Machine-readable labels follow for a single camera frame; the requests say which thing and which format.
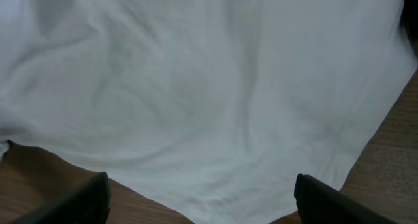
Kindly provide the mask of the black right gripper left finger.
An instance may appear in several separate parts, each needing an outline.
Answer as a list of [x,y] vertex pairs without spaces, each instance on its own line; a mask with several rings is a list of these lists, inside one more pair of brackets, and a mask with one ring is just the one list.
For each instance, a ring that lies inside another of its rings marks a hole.
[[105,224],[110,201],[108,174],[100,172],[69,193],[10,224]]

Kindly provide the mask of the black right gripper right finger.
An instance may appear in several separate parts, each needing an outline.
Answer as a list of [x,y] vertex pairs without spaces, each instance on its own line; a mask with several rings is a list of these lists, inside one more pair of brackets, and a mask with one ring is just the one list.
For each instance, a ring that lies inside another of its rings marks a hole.
[[294,198],[303,224],[396,224],[310,175],[297,176]]

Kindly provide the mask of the white printed t-shirt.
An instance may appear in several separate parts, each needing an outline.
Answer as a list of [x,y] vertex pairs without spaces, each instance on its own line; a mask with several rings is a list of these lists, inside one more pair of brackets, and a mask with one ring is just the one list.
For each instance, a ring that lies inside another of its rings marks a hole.
[[417,68],[404,0],[1,0],[1,140],[195,223],[339,189]]

